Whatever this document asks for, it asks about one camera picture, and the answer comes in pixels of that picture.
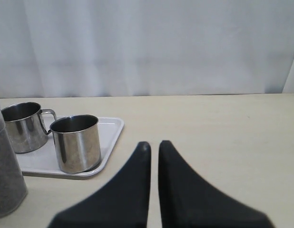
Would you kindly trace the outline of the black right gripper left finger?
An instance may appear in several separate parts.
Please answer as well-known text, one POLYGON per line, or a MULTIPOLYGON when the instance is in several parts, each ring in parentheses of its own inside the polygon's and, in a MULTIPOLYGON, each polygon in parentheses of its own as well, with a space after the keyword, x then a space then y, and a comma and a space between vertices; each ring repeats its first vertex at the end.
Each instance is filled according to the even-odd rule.
POLYGON ((102 188, 59 212, 50 228, 145 228, 149 210, 151 147, 139 142, 125 165, 102 188))

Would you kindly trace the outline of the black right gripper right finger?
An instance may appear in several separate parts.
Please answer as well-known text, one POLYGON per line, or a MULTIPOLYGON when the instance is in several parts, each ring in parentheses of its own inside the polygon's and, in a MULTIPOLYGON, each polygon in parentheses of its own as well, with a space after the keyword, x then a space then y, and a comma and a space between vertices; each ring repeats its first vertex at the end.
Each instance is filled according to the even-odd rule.
POLYGON ((158 193, 164 228, 272 228, 269 217, 208 183, 171 141, 158 154, 158 193))

